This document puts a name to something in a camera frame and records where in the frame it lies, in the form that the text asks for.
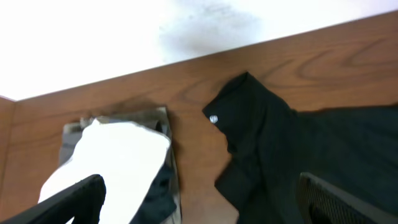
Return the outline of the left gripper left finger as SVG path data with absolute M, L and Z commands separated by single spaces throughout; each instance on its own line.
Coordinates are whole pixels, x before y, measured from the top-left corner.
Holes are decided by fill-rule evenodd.
M 2 224 L 98 224 L 105 196 L 104 179 L 91 175 Z

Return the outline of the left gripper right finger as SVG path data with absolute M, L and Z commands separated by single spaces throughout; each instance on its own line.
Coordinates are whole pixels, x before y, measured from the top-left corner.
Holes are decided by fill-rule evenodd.
M 311 224 L 397 224 L 397 217 L 308 172 L 295 194 L 300 214 Z

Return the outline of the black t-shirt with logo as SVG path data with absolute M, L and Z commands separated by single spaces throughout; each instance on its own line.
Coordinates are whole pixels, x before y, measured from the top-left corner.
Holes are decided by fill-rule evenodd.
M 298 112 L 244 73 L 203 114 L 228 142 L 231 160 L 215 187 L 239 223 L 302 223 L 302 172 L 397 213 L 396 105 Z

